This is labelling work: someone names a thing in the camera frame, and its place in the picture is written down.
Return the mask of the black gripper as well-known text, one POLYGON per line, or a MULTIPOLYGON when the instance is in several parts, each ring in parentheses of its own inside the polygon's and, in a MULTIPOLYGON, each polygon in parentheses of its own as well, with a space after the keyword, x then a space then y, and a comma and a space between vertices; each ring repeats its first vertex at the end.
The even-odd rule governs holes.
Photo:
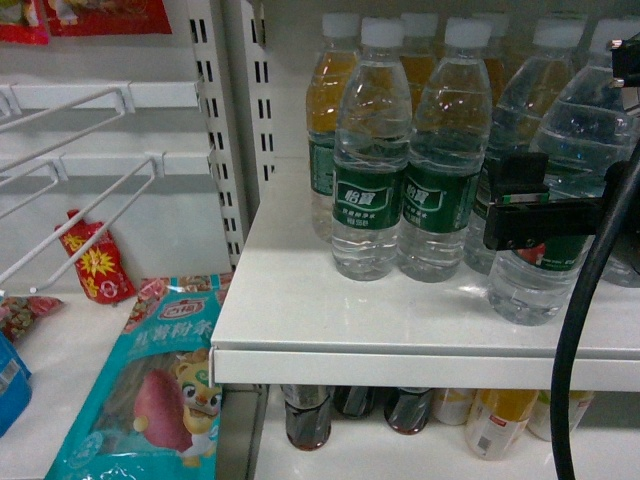
POLYGON ((544 153, 525 152, 490 164, 490 194, 482 237, 487 249, 530 249, 551 238, 596 232, 605 209, 612 204, 625 163, 617 162, 608 168, 601 196, 552 200, 550 188, 544 183, 547 162, 544 153))

